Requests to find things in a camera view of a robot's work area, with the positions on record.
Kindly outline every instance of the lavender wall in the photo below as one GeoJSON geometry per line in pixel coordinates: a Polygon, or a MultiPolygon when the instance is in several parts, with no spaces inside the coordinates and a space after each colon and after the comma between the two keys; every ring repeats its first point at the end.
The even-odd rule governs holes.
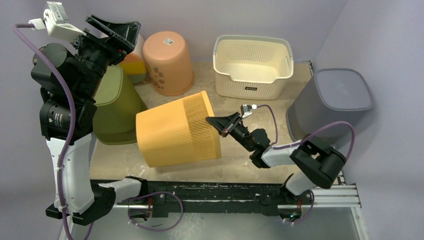
{"type": "Polygon", "coordinates": [[[424,234],[423,13],[422,0],[349,0],[315,60],[357,70],[373,93],[344,168],[373,240],[424,234]]]}
{"type": "MultiPolygon", "coordinates": [[[[55,197],[53,164],[41,135],[40,85],[31,79],[34,53],[12,24],[42,17],[45,0],[5,0],[0,7],[0,239],[57,239],[61,222],[45,216],[55,197]]],[[[72,24],[83,29],[88,10],[81,0],[64,3],[72,24]]],[[[23,29],[36,46],[59,42],[47,31],[23,29]]]]}
{"type": "Polygon", "coordinates": [[[91,13],[139,21],[146,39],[175,31],[188,42],[193,60],[212,61],[225,34],[286,39],[295,61],[314,59],[347,0],[85,0],[91,13]]]}

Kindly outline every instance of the metal frame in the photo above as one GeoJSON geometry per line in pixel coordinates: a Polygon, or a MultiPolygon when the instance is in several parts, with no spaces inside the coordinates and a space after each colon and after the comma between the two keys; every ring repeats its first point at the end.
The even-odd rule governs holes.
{"type": "MultiPolygon", "coordinates": [[[[314,208],[350,208],[352,212],[352,218],[356,226],[356,230],[359,236],[359,240],[369,240],[367,234],[367,228],[364,217],[361,212],[361,200],[358,195],[358,189],[356,185],[347,185],[343,173],[340,172],[336,181],[330,189],[322,189],[316,187],[313,189],[315,195],[314,208]]],[[[148,209],[147,205],[114,205],[114,208],[124,209],[148,209]]],[[[296,208],[296,205],[278,205],[279,209],[292,209],[296,208]]],[[[73,223],[69,222],[69,228],[72,229],[73,223]]],[[[66,240],[64,229],[60,234],[60,240],[66,240]]]]}

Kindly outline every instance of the plastic basket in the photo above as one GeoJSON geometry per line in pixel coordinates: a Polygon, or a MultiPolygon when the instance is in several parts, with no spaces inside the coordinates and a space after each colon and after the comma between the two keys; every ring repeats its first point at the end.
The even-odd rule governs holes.
{"type": "Polygon", "coordinates": [[[225,97],[273,100],[293,75],[293,54],[280,38],[223,35],[213,49],[216,92],[225,97]]]}

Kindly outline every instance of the purple cable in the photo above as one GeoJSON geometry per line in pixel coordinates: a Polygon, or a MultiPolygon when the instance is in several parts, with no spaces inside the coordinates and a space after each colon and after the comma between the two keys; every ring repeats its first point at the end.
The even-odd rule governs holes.
{"type": "Polygon", "coordinates": [[[271,112],[271,115],[272,115],[272,119],[274,120],[274,126],[275,126],[275,142],[271,143],[271,146],[272,146],[272,145],[278,143],[278,127],[277,127],[276,116],[274,115],[273,110],[271,109],[271,107],[268,104],[257,105],[257,108],[262,108],[262,107],[267,107],[269,109],[269,111],[271,112]]]}
{"type": "Polygon", "coordinates": [[[305,215],[301,219],[294,221],[294,222],[291,222],[291,224],[298,224],[298,223],[302,222],[303,220],[305,220],[307,218],[307,216],[309,216],[309,214],[311,214],[312,208],[314,207],[314,204],[315,204],[315,195],[314,195],[314,192],[312,190],[310,190],[310,195],[312,196],[312,202],[310,203],[310,208],[308,209],[308,211],[305,213],[305,215]]]}
{"type": "Polygon", "coordinates": [[[140,199],[145,199],[145,198],[155,196],[155,195],[159,195],[159,194],[171,195],[178,201],[179,206],[181,207],[181,214],[179,215],[178,221],[176,221],[176,223],[174,225],[170,226],[170,227],[163,228],[163,229],[154,229],[154,228],[151,228],[151,227],[142,226],[142,225],[136,223],[135,221],[133,221],[133,218],[130,215],[130,210],[128,210],[128,219],[134,226],[142,228],[142,229],[146,229],[146,230],[149,230],[149,231],[152,231],[152,232],[165,232],[165,231],[168,231],[170,229],[175,228],[175,226],[177,226],[181,222],[181,219],[183,219],[183,214],[184,214],[183,202],[181,202],[181,200],[175,194],[170,193],[169,191],[157,191],[157,192],[150,193],[150,194],[147,194],[147,195],[144,195],[144,196],[137,196],[137,197],[132,197],[132,198],[129,198],[129,199],[130,200],[140,200],[140,199]]]}
{"type": "MultiPolygon", "coordinates": [[[[57,167],[59,168],[59,171],[57,171],[57,191],[59,193],[59,201],[61,206],[65,206],[65,196],[64,196],[64,190],[63,190],[63,182],[62,182],[62,166],[64,164],[64,158],[65,154],[68,150],[69,144],[71,143],[72,136],[74,135],[74,129],[75,129],[75,119],[76,119],[76,112],[75,112],[75,104],[74,99],[72,98],[71,90],[69,89],[66,81],[60,74],[60,72],[56,69],[56,67],[53,65],[53,63],[30,41],[28,40],[22,32],[19,31],[19,28],[34,28],[34,24],[32,23],[17,23],[13,25],[13,31],[14,33],[22,40],[23,43],[25,43],[32,51],[34,51],[35,54],[46,64],[48,69],[54,74],[54,76],[59,81],[60,85],[63,88],[63,91],[66,94],[67,101],[69,103],[69,109],[70,109],[70,125],[69,125],[69,131],[66,136],[65,143],[63,145],[62,151],[60,152],[59,158],[57,160],[57,167]]],[[[68,226],[68,220],[67,220],[67,213],[66,213],[66,207],[62,209],[62,219],[63,219],[63,228],[65,229],[66,236],[69,240],[73,240],[71,232],[69,230],[68,226]]],[[[88,228],[87,234],[84,237],[84,240],[88,239],[90,232],[93,228],[93,223],[90,224],[90,227],[88,228]]]]}
{"type": "Polygon", "coordinates": [[[327,124],[325,126],[320,127],[318,130],[314,131],[311,135],[305,137],[300,142],[295,142],[295,143],[287,144],[287,145],[283,145],[283,146],[275,146],[275,147],[273,146],[272,148],[275,149],[275,150],[280,150],[280,149],[287,149],[287,148],[291,148],[291,147],[294,147],[294,146],[298,146],[298,145],[304,144],[306,141],[308,141],[309,139],[313,138],[314,136],[316,136],[317,134],[321,133],[322,131],[327,130],[327,129],[331,128],[331,127],[334,127],[336,125],[346,125],[346,126],[348,126],[350,128],[350,131],[351,131],[352,138],[351,138],[351,141],[350,141],[349,150],[346,153],[346,161],[347,161],[349,159],[349,157],[351,156],[352,149],[354,148],[354,143],[355,143],[355,130],[354,130],[354,127],[350,123],[348,123],[347,121],[335,121],[335,122],[329,123],[329,124],[327,124]]]}

